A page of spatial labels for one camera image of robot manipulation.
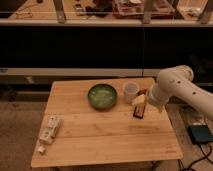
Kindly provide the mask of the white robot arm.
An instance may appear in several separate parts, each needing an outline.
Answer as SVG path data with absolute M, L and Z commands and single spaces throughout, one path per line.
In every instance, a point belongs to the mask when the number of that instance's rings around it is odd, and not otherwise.
M 144 102 L 161 108 L 175 96 L 213 121 L 213 93 L 196 86 L 193 78 L 193 70 L 187 65 L 163 69 L 146 91 Z

